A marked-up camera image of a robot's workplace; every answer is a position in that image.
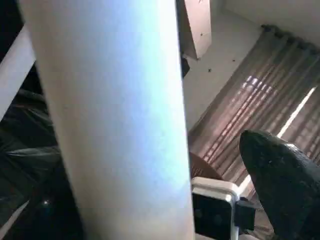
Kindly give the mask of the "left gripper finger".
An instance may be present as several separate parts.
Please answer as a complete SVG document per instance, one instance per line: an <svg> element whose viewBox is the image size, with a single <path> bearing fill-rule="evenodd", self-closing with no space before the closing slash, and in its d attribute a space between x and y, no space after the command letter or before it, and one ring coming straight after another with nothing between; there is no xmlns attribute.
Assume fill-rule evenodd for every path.
<svg viewBox="0 0 320 240"><path fill-rule="evenodd" d="M239 152L275 235L318 240L319 166L295 144L265 131L243 131Z"/></svg>

